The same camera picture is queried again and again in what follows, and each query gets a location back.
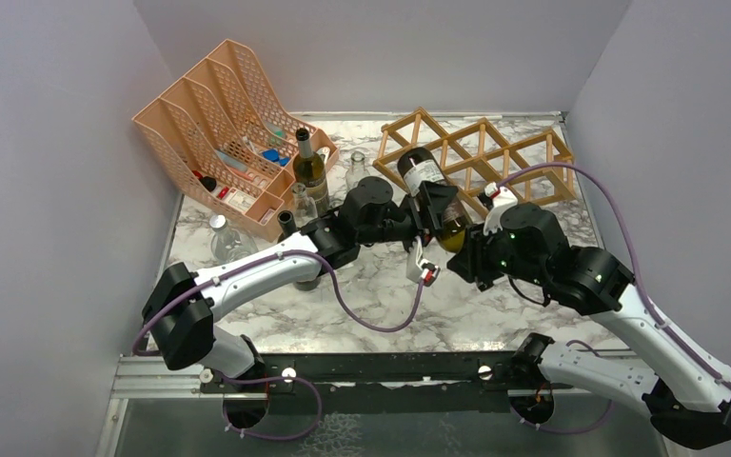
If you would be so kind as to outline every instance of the gray wall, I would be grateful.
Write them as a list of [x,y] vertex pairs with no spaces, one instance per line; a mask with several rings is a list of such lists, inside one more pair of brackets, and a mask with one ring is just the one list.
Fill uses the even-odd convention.
[[[650,294],[731,364],[731,2],[634,0],[568,131],[614,189]],[[590,198],[624,256],[611,212]]]
[[134,0],[175,75],[226,38],[292,110],[570,109],[629,0]]
[[0,456],[95,450],[175,201],[130,117],[170,81],[129,0],[0,1]]

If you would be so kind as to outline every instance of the robotic arm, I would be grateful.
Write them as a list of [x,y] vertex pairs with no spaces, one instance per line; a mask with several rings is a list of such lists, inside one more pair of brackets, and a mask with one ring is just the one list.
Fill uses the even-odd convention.
[[[194,273],[183,264],[168,268],[143,310],[168,368],[199,363],[233,379],[261,376],[257,367],[264,362],[251,341],[214,323],[270,290],[348,264],[357,258],[360,246],[402,242],[409,251],[408,279],[430,286],[440,269],[424,258],[422,249],[442,229],[442,215],[457,190],[424,182],[420,192],[430,202],[426,208],[417,208],[408,196],[397,206],[385,180],[366,178],[339,208],[300,230],[289,212],[279,214],[285,236],[272,248]],[[653,368],[588,356],[532,333],[507,374],[532,385],[565,383],[623,403],[686,447],[731,440],[731,389],[667,337],[664,325],[655,322],[640,300],[632,272],[603,249],[569,246],[553,213],[533,204],[516,205],[513,196],[495,189],[487,194],[494,198],[484,197],[492,207],[485,224],[467,228],[464,247],[447,268],[480,291],[504,275],[540,286],[546,303],[553,300],[589,316]],[[172,307],[171,302],[184,294],[188,299]],[[723,381],[731,383],[730,366],[674,328]]]

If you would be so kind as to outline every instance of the marble table top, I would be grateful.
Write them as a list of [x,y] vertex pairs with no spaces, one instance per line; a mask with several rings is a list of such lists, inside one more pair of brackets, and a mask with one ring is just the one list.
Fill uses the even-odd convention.
[[[380,127],[393,120],[308,120],[323,129],[341,149],[340,160],[327,176],[333,200],[342,201],[346,194],[344,174],[352,151],[363,152],[370,164],[382,139]],[[472,122],[473,119],[441,120],[448,131]],[[551,120],[514,117],[493,123],[511,142],[548,128],[562,135],[555,117]],[[422,144],[432,139],[425,138],[425,132],[420,134]],[[467,139],[462,145],[467,150],[475,149],[477,140],[470,143]],[[544,145],[527,149],[524,155],[537,159],[529,162],[543,162]],[[369,170],[372,175],[380,175],[372,167]],[[534,193],[543,191],[545,186],[535,184]],[[394,200],[399,202],[403,193],[398,188],[394,190]],[[556,213],[572,244],[597,244],[582,201],[561,202],[546,208]],[[175,227],[169,265],[184,262],[190,269],[215,265],[210,250],[213,234],[208,226],[210,215],[208,209],[185,197]],[[259,249],[271,246],[262,239],[256,243]],[[449,254],[434,242],[425,250],[425,256],[443,266]],[[405,252],[401,244],[363,248],[354,263],[337,273],[346,303],[368,322],[394,327],[406,318],[416,287],[405,279]],[[535,288],[523,289],[529,296],[541,298]],[[338,305],[328,275],[310,292],[292,286],[273,290],[232,311],[219,325],[231,333],[249,336],[264,353],[513,350],[532,331],[550,335],[557,341],[580,339],[596,348],[624,347],[605,328],[572,309],[559,305],[542,308],[526,302],[505,279],[480,293],[474,285],[446,269],[431,288],[425,289],[415,321],[396,333],[371,331],[351,320]]]

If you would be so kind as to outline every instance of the bottle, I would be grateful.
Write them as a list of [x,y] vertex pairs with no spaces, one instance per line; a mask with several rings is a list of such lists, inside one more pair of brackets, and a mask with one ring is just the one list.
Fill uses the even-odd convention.
[[[295,225],[299,229],[306,225],[307,222],[318,218],[318,210],[315,208],[315,200],[312,200],[309,195],[306,194],[306,186],[301,183],[295,183],[292,185],[292,198],[295,206],[295,211],[292,213],[292,217],[295,220]],[[321,278],[315,278],[311,281],[298,281],[293,283],[293,286],[298,290],[313,290],[321,284]]]
[[211,238],[211,253],[217,265],[234,262],[257,252],[253,238],[243,230],[232,228],[222,214],[213,214],[208,226],[214,230]]
[[366,177],[368,177],[366,155],[355,150],[351,153],[351,164],[346,170],[346,191],[356,188],[360,180]]
[[329,189],[326,187],[324,159],[312,151],[309,145],[309,130],[300,128],[295,132],[299,155],[292,161],[295,180],[306,186],[306,193],[315,200],[315,208],[322,215],[329,211]]
[[[416,198],[416,202],[420,205],[426,205],[427,202],[421,200],[419,196],[419,185],[422,181],[430,181],[436,184],[449,185],[444,174],[439,168],[438,162],[433,154],[425,148],[413,148],[402,155],[397,163],[399,174],[405,181],[410,196]],[[466,226],[471,224],[469,215],[464,209],[464,205],[458,198],[454,198],[444,211],[443,225],[444,233],[437,238],[439,244],[449,252],[458,252],[464,245],[464,231]]]

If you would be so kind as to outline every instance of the dark wine bottle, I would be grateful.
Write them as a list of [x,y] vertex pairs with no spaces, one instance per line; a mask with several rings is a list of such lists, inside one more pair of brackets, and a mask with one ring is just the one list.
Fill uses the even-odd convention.
[[[436,184],[449,185],[444,174],[439,168],[438,162],[433,154],[425,148],[413,148],[404,153],[397,163],[399,174],[405,181],[410,196],[416,199],[420,206],[427,205],[428,202],[422,201],[419,194],[419,185],[422,181],[429,181]],[[464,205],[456,197],[452,203],[446,207],[444,212],[443,223],[444,233],[436,238],[439,244],[449,252],[458,252],[464,245],[464,231],[466,226],[471,224],[469,215],[464,209]]]
[[295,132],[299,155],[292,161],[295,181],[306,187],[306,194],[315,200],[318,215],[329,211],[329,189],[326,186],[324,159],[309,145],[309,130],[300,128]]

